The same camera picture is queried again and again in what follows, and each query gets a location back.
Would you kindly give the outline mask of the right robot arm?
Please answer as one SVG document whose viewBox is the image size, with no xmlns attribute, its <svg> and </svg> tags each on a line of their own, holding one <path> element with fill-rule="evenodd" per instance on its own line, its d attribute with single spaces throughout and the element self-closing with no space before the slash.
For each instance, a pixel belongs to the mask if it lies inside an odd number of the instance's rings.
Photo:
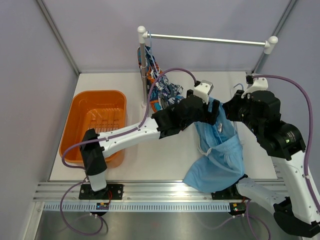
<svg viewBox="0 0 320 240">
<path fill-rule="evenodd" d="M 226 186 L 228 196 L 253 200 L 289 235 L 312 238 L 319 234 L 320 212 L 306 183 L 312 180 L 305 173 L 306 145 L 298 128 L 281 120 L 280 100 L 267 90 L 237 90 L 222 107 L 228 120 L 243 123 L 255 135 L 280 170 L 288 192 L 281 196 L 244 176 Z"/>
</svg>

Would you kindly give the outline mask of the light blue shorts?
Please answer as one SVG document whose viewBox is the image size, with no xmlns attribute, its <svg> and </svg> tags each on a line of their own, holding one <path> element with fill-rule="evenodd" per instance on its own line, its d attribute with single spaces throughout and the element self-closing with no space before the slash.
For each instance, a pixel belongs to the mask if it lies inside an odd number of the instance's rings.
<svg viewBox="0 0 320 240">
<path fill-rule="evenodd" d="M 183 183 L 202 192 L 222 191 L 245 174 L 243 146 L 220 103 L 216 123 L 195 122 L 201 156 L 186 173 Z"/>
</svg>

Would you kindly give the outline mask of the patterned orange blue shorts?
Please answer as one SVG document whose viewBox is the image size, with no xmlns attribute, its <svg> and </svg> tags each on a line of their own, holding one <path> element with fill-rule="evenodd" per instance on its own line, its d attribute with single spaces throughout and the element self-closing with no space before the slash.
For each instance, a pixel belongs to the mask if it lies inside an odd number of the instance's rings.
<svg viewBox="0 0 320 240">
<path fill-rule="evenodd" d="M 145 76 L 147 81 L 147 93 L 149 93 L 150 87 L 152 83 L 158 77 L 155 67 L 153 65 L 151 56 L 150 56 L 150 46 L 145 46 Z M 159 74 L 162 73 L 161 68 L 157 64 L 157 68 Z M 184 99 L 183 95 L 183 87 L 179 84 L 172 83 L 166 75 L 164 75 L 156 84 L 152 90 L 152 94 L 150 97 L 150 107 L 153 112 L 157 112 L 165 109 L 169 105 L 177 104 L 180 100 Z"/>
</svg>

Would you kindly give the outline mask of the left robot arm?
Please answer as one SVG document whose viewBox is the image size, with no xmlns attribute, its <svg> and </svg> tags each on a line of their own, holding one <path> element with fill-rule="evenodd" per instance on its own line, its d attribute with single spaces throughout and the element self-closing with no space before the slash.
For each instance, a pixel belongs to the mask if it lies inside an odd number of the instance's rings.
<svg viewBox="0 0 320 240">
<path fill-rule="evenodd" d="M 93 128 L 87 130 L 79 151 L 90 194 L 98 200 L 107 195 L 106 158 L 142 142 L 177 135 L 196 122 L 214 125 L 219 115 L 219 106 L 220 101 L 204 100 L 190 90 L 185 99 L 144 118 L 141 123 L 114 132 L 96 133 Z"/>
</svg>

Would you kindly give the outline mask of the blue wire hanger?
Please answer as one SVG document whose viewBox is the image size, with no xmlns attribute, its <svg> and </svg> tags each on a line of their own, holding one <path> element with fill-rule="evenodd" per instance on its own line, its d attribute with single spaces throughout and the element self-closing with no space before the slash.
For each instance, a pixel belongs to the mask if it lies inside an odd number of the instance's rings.
<svg viewBox="0 0 320 240">
<path fill-rule="evenodd" d="M 244 85 L 242 83 L 237 83 L 236 85 L 233 86 L 233 90 L 234 90 L 234 93 L 236 93 L 237 91 L 244 91 Z M 233 122 L 233 126 L 235 129 L 234 131 L 237 132 L 238 125 L 235 121 Z"/>
<path fill-rule="evenodd" d="M 149 54 L 150 54 L 153 66 L 155 68 L 155 72 L 156 72 L 157 75 L 159 75 L 159 70 L 158 70 L 158 67 L 157 67 L 157 64 L 156 64 L 156 60 L 155 60 L 154 55 L 153 55 L 151 32 L 147 30 L 147 34 L 149 34 L 149 37 L 148 37 L 149 38 L 149 44 L 150 44 Z"/>
</svg>

